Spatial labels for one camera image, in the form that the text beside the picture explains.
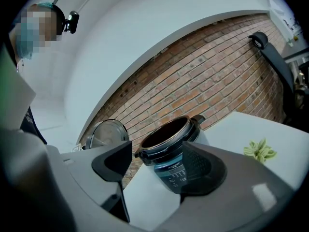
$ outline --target curved arch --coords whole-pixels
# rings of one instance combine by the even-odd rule
[[[230,17],[267,13],[267,0],[122,0],[77,54],[65,95],[72,137],[140,66],[184,35]]]

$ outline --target pot handle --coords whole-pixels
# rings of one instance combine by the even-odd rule
[[[191,119],[194,119],[199,125],[203,123],[206,119],[203,115],[195,115]]]
[[[135,158],[140,157],[140,148],[138,148],[138,150],[135,151],[134,156],[135,156]]]

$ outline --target green vegetable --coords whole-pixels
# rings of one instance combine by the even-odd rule
[[[249,147],[244,147],[243,153],[245,156],[254,158],[262,164],[266,160],[274,158],[277,154],[270,146],[266,145],[266,138],[262,139],[259,143],[250,141]]]

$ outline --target dark jacket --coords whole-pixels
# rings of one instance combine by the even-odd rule
[[[14,62],[15,66],[17,67],[17,63],[16,63],[16,60],[15,60],[15,53],[14,53],[13,47],[11,45],[9,36],[5,40],[5,45],[6,45],[6,48],[7,48],[8,52],[11,56],[12,61]],[[37,126],[34,122],[34,118],[33,118],[30,107],[28,108],[28,111],[25,114],[25,117],[24,117],[24,120],[21,124],[20,129],[22,129],[24,132],[28,132],[28,133],[31,133],[31,134],[38,136],[43,141],[44,144],[47,144],[46,140],[43,138],[43,136],[39,132],[39,130],[38,130],[38,128],[37,128]]]

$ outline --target white countertop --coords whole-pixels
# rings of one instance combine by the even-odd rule
[[[266,137],[277,155],[265,166],[297,190],[309,169],[309,134],[270,120],[232,112],[204,131],[213,147],[243,154],[249,141]],[[180,205],[180,196],[167,190],[148,167],[142,165],[124,190],[130,224],[152,231]]]

